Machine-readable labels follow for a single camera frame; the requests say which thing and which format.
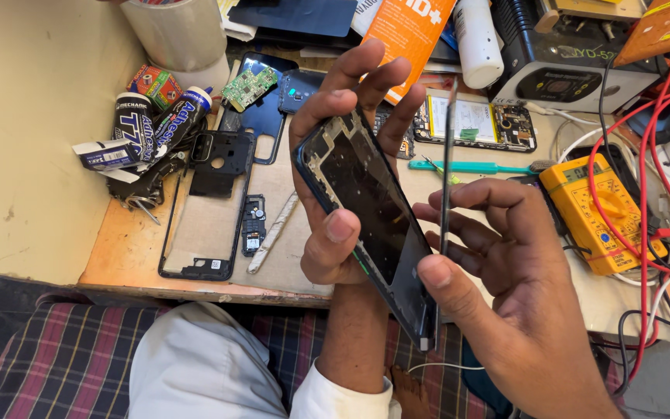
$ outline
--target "screw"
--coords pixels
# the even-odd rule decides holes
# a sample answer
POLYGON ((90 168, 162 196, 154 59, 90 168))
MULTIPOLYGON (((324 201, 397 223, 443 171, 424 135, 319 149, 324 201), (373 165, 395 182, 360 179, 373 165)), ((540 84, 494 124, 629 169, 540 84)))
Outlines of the screw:
POLYGON ((145 212, 147 215, 149 215, 149 218, 151 218, 152 221, 153 221, 154 223, 156 223, 156 225, 162 225, 162 224, 159 224, 159 220, 156 219, 156 217, 155 217, 154 215, 152 215, 152 213, 150 213, 149 210, 148 210, 148 209, 147 209, 141 202, 134 201, 134 204, 138 205, 139 208, 141 208, 142 210, 144 210, 144 212, 145 212))

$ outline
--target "yellow multimeter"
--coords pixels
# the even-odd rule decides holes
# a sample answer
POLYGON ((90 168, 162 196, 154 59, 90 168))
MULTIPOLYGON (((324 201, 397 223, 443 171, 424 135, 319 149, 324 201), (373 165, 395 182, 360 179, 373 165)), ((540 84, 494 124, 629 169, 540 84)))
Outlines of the yellow multimeter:
MULTIPOLYGON (((591 249, 586 261, 597 275, 610 275, 640 266, 640 259, 628 251, 609 230, 593 204, 588 188, 588 159, 581 157, 555 165, 539 174, 544 188, 560 211, 575 242, 591 249)), ((593 160, 593 179, 599 203, 619 233, 640 249, 640 209, 607 160, 597 154, 593 160)), ((658 256, 668 251, 659 240, 651 240, 658 256)), ((648 259, 655 259, 648 252, 648 259)))

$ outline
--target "white bottle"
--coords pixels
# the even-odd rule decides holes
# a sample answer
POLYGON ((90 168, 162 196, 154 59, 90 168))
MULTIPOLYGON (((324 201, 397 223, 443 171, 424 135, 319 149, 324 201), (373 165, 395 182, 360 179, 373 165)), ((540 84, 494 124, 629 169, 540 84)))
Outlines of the white bottle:
POLYGON ((498 39, 488 0, 459 0, 454 7, 461 75, 472 89, 482 89, 503 73, 498 39))

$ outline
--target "wooden desk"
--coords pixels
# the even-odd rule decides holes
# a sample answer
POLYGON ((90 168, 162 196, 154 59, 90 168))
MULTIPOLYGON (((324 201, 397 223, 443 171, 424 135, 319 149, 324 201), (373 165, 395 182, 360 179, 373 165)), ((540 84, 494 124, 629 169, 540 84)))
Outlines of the wooden desk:
MULTIPOLYGON (((582 114, 589 119, 594 116, 582 114)), ((504 166, 527 166, 536 159, 549 159, 553 156, 553 138, 557 128, 564 119, 559 116, 541 116, 532 114, 532 121, 538 131, 537 140, 539 145, 535 153, 523 154, 506 151, 489 151, 479 148, 458 147, 455 149, 454 158, 466 161, 493 161, 504 166)), ((576 138, 590 128, 581 130, 574 125, 568 125, 563 131, 562 145, 567 146, 576 138)), ((254 167, 251 180, 250 194, 261 193, 253 190, 256 173, 265 177, 267 184, 291 185, 290 159, 288 158, 288 131, 285 130, 281 149, 278 152, 276 163, 263 168, 254 167)), ((415 143, 418 158, 425 154, 433 159, 442 158, 442 147, 440 145, 415 143)), ((406 160, 398 160, 398 172, 401 185, 405 195, 411 204, 425 201, 427 195, 440 189, 441 181, 431 171, 410 171, 406 160)), ((483 175, 470 175, 457 173, 464 182, 477 180, 483 175)), ((497 175, 499 178, 511 177, 508 174, 497 175)), ((98 239, 92 250, 88 265, 79 279, 79 286, 91 289, 102 289, 120 291, 127 294, 150 295, 157 298, 183 298, 185 300, 205 300, 238 303, 263 303, 283 304, 287 306, 324 307, 328 305, 328 297, 321 295, 292 293, 275 289, 266 289, 255 286, 241 286, 235 284, 203 282, 194 280, 172 280, 160 277, 157 273, 157 265, 162 251, 162 241, 166 232, 169 212, 172 202, 174 185, 177 175, 171 175, 164 181, 166 204, 154 210, 155 216, 161 221, 163 227, 155 225, 142 212, 129 212, 122 208, 117 201, 111 201, 105 219, 100 228, 98 239)), ((285 201, 290 192, 287 188, 280 188, 277 195, 279 201, 285 201)), ((269 219, 275 218, 278 209, 267 208, 269 219)), ((284 229, 279 242, 269 254, 259 275, 270 275, 274 280, 284 282, 288 279, 300 280, 303 275, 298 269, 299 262, 295 253, 301 251, 307 238, 306 234, 291 234, 286 232, 290 229, 301 229, 303 219, 303 208, 299 205, 294 210, 292 220, 284 229), (292 223, 299 223, 299 227, 292 227, 292 223)), ((463 214, 485 221, 484 214, 477 211, 462 210, 463 214)), ((436 225, 421 222, 424 230, 437 230, 436 225)), ((616 333, 619 316, 626 310, 639 308, 639 288, 630 286, 609 277, 598 277, 574 254, 568 254, 572 278, 575 289, 578 292, 578 300, 584 315, 586 328, 591 331, 616 333)), ((231 280, 240 276, 248 275, 245 271, 249 259, 237 255, 235 272, 231 280)), ((474 278, 480 287, 485 300, 491 301, 491 296, 484 289, 478 279, 474 278)), ((625 334, 637 335, 637 319, 632 316, 625 326, 625 334)), ((670 340, 670 327, 661 327, 660 338, 670 340)))

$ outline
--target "red wire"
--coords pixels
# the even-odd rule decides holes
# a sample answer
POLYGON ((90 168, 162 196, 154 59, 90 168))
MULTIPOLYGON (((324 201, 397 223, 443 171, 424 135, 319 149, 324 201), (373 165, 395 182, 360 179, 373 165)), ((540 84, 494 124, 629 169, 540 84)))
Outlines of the red wire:
MULTIPOLYGON (((666 78, 665 81, 666 86, 670 86, 670 72, 668 73, 668 77, 666 78)), ((639 170, 640 170, 640 208, 646 208, 647 206, 647 181, 646 181, 646 147, 648 144, 650 144, 650 151, 651 151, 651 156, 653 158, 653 161, 656 166, 656 170, 658 171, 658 175, 663 179, 663 184, 665 186, 666 191, 670 195, 670 185, 668 184, 668 180, 665 176, 665 173, 663 172, 663 168, 660 165, 660 161, 658 160, 657 154, 656 154, 656 149, 655 149, 655 133, 656 133, 656 124, 658 121, 658 115, 661 113, 661 111, 667 107, 670 104, 670 94, 666 95, 667 89, 663 89, 661 93, 658 96, 657 100, 653 100, 651 102, 648 102, 647 104, 644 104, 643 106, 639 107, 638 109, 635 109, 633 112, 628 113, 627 116, 624 118, 620 119, 619 121, 615 122, 608 130, 607 133, 611 133, 619 127, 619 125, 623 124, 625 121, 627 121, 632 115, 635 115, 636 113, 640 112, 643 109, 646 109, 647 107, 650 107, 652 104, 655 104, 654 107, 654 112, 651 117, 651 120, 648 122, 648 126, 646 127, 645 132, 643 133, 642 136, 642 141, 640 142, 640 155, 639 155, 639 170)), ((591 156, 588 161, 588 172, 590 174, 594 173, 593 171, 593 162, 594 158, 596 156, 596 152, 598 151, 601 143, 604 141, 604 137, 601 136, 599 138, 599 141, 596 142, 596 144, 593 146, 593 149, 591 150, 591 156)), ((607 224, 609 227, 609 230, 619 239, 619 242, 625 245, 625 247, 628 249, 628 251, 632 252, 635 256, 640 258, 640 264, 641 264, 641 271, 642 271, 642 276, 640 277, 640 341, 637 346, 637 355, 635 358, 635 365, 632 367, 632 372, 630 373, 630 380, 632 380, 635 375, 638 372, 638 369, 640 367, 640 363, 642 362, 642 353, 643 350, 646 348, 646 345, 651 344, 653 341, 657 339, 657 328, 656 326, 658 323, 654 323, 654 333, 653 336, 648 339, 648 342, 646 342, 646 336, 648 334, 646 327, 648 323, 648 316, 647 316, 647 310, 648 310, 648 288, 647 288, 647 282, 648 282, 648 273, 647 273, 647 267, 653 266, 660 271, 664 272, 669 272, 665 267, 662 267, 660 265, 657 265, 654 262, 651 262, 648 260, 648 215, 645 210, 642 211, 641 214, 641 219, 640 219, 640 252, 635 249, 635 247, 630 244, 625 238, 622 236, 621 233, 619 233, 618 229, 614 227, 612 222, 609 220, 609 217, 604 213, 603 208, 601 208, 601 203, 599 202, 599 195, 596 193, 596 185, 594 183, 594 178, 592 175, 588 177, 588 185, 589 189, 591 191, 591 198, 593 200, 593 204, 596 205, 596 209, 599 211, 599 214, 601 215, 601 218, 604 220, 604 222, 607 224)))

